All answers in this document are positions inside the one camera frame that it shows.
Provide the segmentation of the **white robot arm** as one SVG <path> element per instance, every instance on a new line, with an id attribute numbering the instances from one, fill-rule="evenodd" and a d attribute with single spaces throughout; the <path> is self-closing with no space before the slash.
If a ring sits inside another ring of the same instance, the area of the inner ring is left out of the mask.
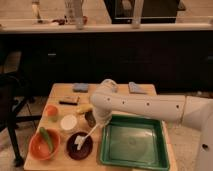
<path id="1" fill-rule="evenodd" d="M 113 111 L 181 123 L 201 132 L 195 171 L 213 171 L 213 99 L 184 95 L 121 94 L 112 79 L 103 80 L 90 95 L 93 116 L 105 126 Z"/>

